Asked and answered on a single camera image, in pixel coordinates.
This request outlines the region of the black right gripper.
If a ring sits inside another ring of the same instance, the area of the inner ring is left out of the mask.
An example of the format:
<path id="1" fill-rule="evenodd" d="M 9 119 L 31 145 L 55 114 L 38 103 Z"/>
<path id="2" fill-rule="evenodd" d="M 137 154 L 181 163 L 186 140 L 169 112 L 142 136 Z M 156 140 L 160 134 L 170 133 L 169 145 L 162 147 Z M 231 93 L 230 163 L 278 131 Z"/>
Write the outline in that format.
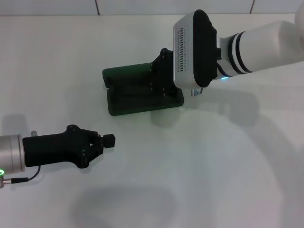
<path id="1" fill-rule="evenodd" d="M 152 61 L 150 66 L 152 78 L 150 89 L 152 93 L 160 97 L 168 97 L 174 100 L 182 100 L 182 91 L 178 89 L 173 81 L 173 52 L 163 48 L 160 55 Z"/>

